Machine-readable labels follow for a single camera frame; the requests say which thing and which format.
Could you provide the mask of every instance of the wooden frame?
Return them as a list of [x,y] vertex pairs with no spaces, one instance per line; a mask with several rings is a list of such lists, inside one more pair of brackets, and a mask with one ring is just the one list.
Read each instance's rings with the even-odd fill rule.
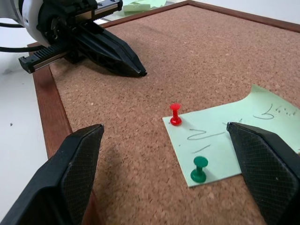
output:
[[[151,10],[149,12],[140,13],[137,15],[122,18],[116,21],[102,24],[103,28],[112,27],[121,23],[126,23],[132,20],[140,19],[149,15],[154,15],[167,10],[182,6],[194,6],[206,10],[235,16],[241,19],[250,20],[257,23],[263,23],[269,26],[282,28],[300,33],[300,25],[280,20],[270,19],[263,16],[252,15],[236,10],[231,10],[223,7],[217,7],[195,1],[184,1],[166,7]],[[46,66],[37,72],[33,73],[34,84],[37,93],[37,101],[43,126],[45,144],[48,157],[55,154],[56,150],[61,145],[67,135],[72,132],[64,106],[61,102],[60,95],[56,88],[54,78],[49,66]],[[97,201],[94,192],[90,195],[90,202],[84,214],[82,221],[83,225],[100,225],[102,220],[98,214]]]

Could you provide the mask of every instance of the black cable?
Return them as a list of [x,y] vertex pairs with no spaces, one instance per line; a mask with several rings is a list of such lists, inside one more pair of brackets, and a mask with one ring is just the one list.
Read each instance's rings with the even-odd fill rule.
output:
[[11,23],[3,23],[3,22],[0,22],[0,27],[24,28],[23,26],[21,26],[19,24],[11,24]]
[[0,52],[4,53],[27,53],[27,52],[35,52],[38,50],[43,49],[44,46],[39,45],[39,46],[34,46],[34,47],[27,47],[27,48],[5,48],[5,47],[0,47]]

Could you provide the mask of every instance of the white surface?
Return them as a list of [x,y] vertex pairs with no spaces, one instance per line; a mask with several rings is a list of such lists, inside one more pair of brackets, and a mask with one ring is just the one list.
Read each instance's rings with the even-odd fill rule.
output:
[[[1,46],[34,42],[26,29],[0,27],[0,33]],[[25,54],[0,52],[0,221],[47,160],[33,78],[18,62]]]
[[[300,24],[298,0],[202,2]],[[35,42],[25,29],[0,28],[0,33],[1,46],[18,47]],[[19,57],[19,54],[0,52],[0,221],[35,171],[47,160],[32,75],[22,71]]]
[[43,4],[43,0],[24,0],[22,15],[23,23],[27,32],[41,45],[48,47],[49,43],[42,33],[37,30],[38,13]]
[[300,24],[299,0],[196,0],[199,2]]

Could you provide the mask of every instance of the sticky note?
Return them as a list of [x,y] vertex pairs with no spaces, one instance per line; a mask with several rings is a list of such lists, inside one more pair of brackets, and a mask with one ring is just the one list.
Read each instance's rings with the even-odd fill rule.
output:
[[124,0],[123,6],[127,6],[127,5],[133,6],[133,5],[140,4],[140,5],[144,5],[143,6],[144,8],[146,7],[145,5],[149,5],[150,8],[154,8],[154,7],[158,8],[158,7],[164,6],[165,3],[166,3],[166,0],[135,0],[135,1],[134,0]]
[[296,153],[300,152],[300,110],[270,91],[252,85],[250,94],[237,102],[180,115],[182,125],[163,121],[182,173],[189,187],[201,185],[190,174],[197,156],[208,159],[203,169],[210,183],[240,174],[227,122],[239,122],[278,134]]
[[123,6],[124,12],[144,12],[151,9],[150,4],[129,4]]

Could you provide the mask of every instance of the cork board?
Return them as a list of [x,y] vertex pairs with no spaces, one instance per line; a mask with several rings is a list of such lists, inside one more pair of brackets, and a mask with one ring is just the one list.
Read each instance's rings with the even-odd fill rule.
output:
[[240,100],[253,83],[300,107],[300,34],[193,6],[108,30],[147,76],[51,65],[72,130],[105,125],[94,183],[104,224],[265,224],[241,175],[186,186],[162,117],[172,102],[187,113]]

